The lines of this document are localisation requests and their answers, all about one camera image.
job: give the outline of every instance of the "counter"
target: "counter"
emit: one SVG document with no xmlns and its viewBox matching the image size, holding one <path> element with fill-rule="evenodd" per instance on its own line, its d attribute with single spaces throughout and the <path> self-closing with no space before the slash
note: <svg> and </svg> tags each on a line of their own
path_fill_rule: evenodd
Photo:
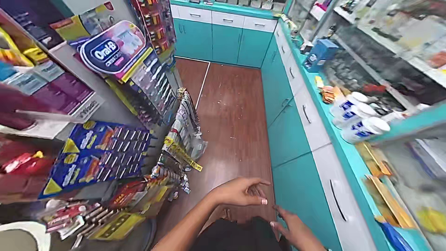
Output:
<svg viewBox="0 0 446 251">
<path fill-rule="evenodd" d="M 194 3 L 190 3 L 189 1 L 171 0 L 170 4 L 218 11 L 218 12 L 223 12 L 223 13 L 237 14 L 237 15 L 242 15 L 242 16 L 247 16 L 247 17 L 258 17 L 258 18 L 263 18 L 263 19 L 277 19 L 277 17 L 273 16 L 273 12 L 271 10 L 245 7 L 245 6 L 239 6 L 239 5 L 231 5 L 231 4 L 218 3 L 218 2 L 214 2 L 213 5 L 208 5 L 208 4 L 204 4 L 203 2 L 200 2 L 199 4 L 194 4 Z"/>
<path fill-rule="evenodd" d="M 284 34 L 290 34 L 287 25 L 282 20 L 279 20 L 278 25 L 281 26 Z M 393 251 L 393 247 L 387 241 L 378 223 L 376 223 L 374 220 L 374 215 L 380 215 L 380 212 L 362 181 L 362 179 L 365 178 L 366 175 L 370 175 L 370 172 L 355 146 L 345 142 L 341 138 L 341 130 L 336 128 L 331 123 L 333 116 L 330 114 L 330 107 L 332 105 L 328 105 L 322 102 L 322 96 L 319 94 L 319 91 L 317 90 L 314 83 L 314 78 L 316 76 L 322 77 L 325 83 L 328 83 L 328 80 L 322 73 L 307 72 L 302 66 L 302 62 L 305 60 L 306 56 L 300 54 L 298 46 L 291 40 L 291 37 L 289 35 L 286 35 L 286 38 L 288 45 L 291 48 L 293 57 L 297 65 L 299 66 L 299 70 L 305 81 L 306 87 L 311 95 L 314 104 L 316 105 L 319 116 L 321 117 L 325 129 L 330 137 L 331 143 L 333 144 L 338 159 L 342 164 L 344 173 L 348 179 L 348 182 L 361 209 L 361 212 L 366 220 L 377 249 L 380 251 Z M 424 237 L 418 232 L 418 230 L 398 229 L 398 231 L 414 250 L 429 250 L 425 243 Z"/>
</svg>

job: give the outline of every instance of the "pharmacy counter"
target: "pharmacy counter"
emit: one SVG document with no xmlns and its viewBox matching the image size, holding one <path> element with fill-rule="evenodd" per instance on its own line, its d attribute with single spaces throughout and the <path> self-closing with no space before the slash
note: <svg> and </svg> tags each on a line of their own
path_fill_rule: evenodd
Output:
<svg viewBox="0 0 446 251">
<path fill-rule="evenodd" d="M 279 20 L 261 70 L 276 203 L 299 215 L 327 248 L 393 251 L 374 219 L 380 215 L 363 179 L 370 172 L 341 138 L 314 78 L 302 66 Z M 418 230 L 398 229 L 416 251 L 429 250 Z"/>
</svg>

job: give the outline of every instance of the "white plastic bottle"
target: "white plastic bottle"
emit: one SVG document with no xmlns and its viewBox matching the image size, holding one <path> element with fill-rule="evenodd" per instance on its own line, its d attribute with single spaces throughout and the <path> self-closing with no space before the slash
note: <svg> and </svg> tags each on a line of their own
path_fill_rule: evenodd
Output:
<svg viewBox="0 0 446 251">
<path fill-rule="evenodd" d="M 337 117 L 347 111 L 352 105 L 359 103 L 367 103 L 368 98 L 360 92 L 352 92 L 345 98 L 338 98 L 334 101 L 333 107 L 330 108 L 330 113 Z"/>
<path fill-rule="evenodd" d="M 365 118 L 377 115 L 378 114 L 371 106 L 364 103 L 358 103 L 356 105 L 352 105 L 340 116 L 335 117 L 332 122 L 333 125 L 338 127 L 339 129 L 344 129 L 347 128 L 349 125 L 358 123 Z"/>
<path fill-rule="evenodd" d="M 388 123 L 378 117 L 369 117 L 342 130 L 341 137 L 350 144 L 369 139 L 390 131 Z"/>
</svg>

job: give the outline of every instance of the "finger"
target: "finger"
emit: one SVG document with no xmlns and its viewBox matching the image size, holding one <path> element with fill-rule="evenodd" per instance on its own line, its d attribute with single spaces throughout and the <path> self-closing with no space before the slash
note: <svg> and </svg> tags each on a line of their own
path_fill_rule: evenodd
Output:
<svg viewBox="0 0 446 251">
<path fill-rule="evenodd" d="M 246 196 L 247 205 L 267 205 L 268 200 L 259 196 Z"/>
<path fill-rule="evenodd" d="M 249 178 L 249 179 L 247 179 L 247 183 L 248 183 L 249 187 L 252 186 L 252 185 L 257 185 L 257 184 L 264 184 L 264 185 L 267 185 L 267 186 L 271 185 L 271 182 L 266 181 L 266 180 L 261 179 L 261 178 Z"/>
<path fill-rule="evenodd" d="M 253 192 L 253 190 L 252 190 L 251 187 L 249 187 L 248 190 L 247 190 L 246 192 L 247 192 L 247 194 L 248 194 L 249 196 L 256 196 L 256 195 L 254 194 L 254 192 Z"/>
<path fill-rule="evenodd" d="M 265 193 L 263 192 L 262 188 L 260 188 L 259 185 L 256 185 L 256 189 L 257 189 L 257 191 L 259 192 L 260 197 L 262 197 L 262 198 L 266 198 Z"/>
<path fill-rule="evenodd" d="M 271 225 L 271 227 L 273 229 L 275 229 L 276 231 L 278 231 L 279 233 L 283 234 L 285 236 L 285 238 L 289 235 L 289 231 L 288 229 L 284 228 L 282 226 L 282 224 L 278 223 L 278 222 L 270 222 L 269 223 Z"/>
<path fill-rule="evenodd" d="M 289 212 L 280 207 L 279 205 L 274 205 L 273 208 L 279 213 L 279 216 L 282 219 L 285 219 L 289 215 Z"/>
<path fill-rule="evenodd" d="M 260 195 L 260 193 L 259 193 L 259 191 L 257 190 L 257 188 L 256 188 L 255 185 L 249 187 L 249 189 L 252 191 L 252 194 L 253 194 L 254 196 L 261 197 L 261 195 Z"/>
</svg>

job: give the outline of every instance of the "wooden floor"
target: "wooden floor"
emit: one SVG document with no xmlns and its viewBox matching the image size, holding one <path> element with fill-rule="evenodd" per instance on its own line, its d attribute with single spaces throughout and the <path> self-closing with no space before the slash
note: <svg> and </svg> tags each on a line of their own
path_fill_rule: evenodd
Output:
<svg viewBox="0 0 446 251">
<path fill-rule="evenodd" d="M 177 59 L 183 85 L 197 103 L 207 63 Z M 272 180 L 260 69 L 211 63 L 197 109 L 208 146 L 198 161 L 203 170 L 187 173 L 191 192 L 165 203 L 155 241 L 161 239 L 211 189 L 236 177 Z M 232 218 L 276 220 L 273 188 L 265 188 L 268 206 L 231 207 Z"/>
</svg>

